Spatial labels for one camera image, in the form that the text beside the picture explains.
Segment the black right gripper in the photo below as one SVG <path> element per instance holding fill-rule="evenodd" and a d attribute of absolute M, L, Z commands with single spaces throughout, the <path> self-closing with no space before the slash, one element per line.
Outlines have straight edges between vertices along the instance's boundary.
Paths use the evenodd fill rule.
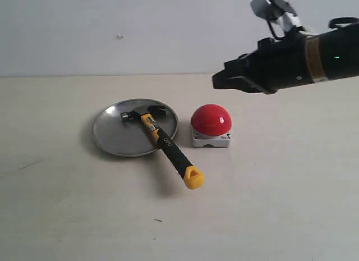
<path fill-rule="evenodd" d="M 212 76 L 214 89 L 273 94 L 278 90 L 313 84 L 305 58 L 306 36 L 297 29 L 283 40 L 262 39 L 257 50 L 224 63 Z"/>

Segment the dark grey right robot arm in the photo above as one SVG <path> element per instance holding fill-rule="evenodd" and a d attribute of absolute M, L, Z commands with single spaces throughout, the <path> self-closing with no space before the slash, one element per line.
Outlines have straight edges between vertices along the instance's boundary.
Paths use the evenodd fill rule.
<path fill-rule="evenodd" d="M 253 52 L 224 63 L 212 77 L 213 88 L 274 94 L 358 76 L 358 19 L 332 19 L 329 26 L 319 35 L 292 29 L 281 40 L 259 40 Z"/>

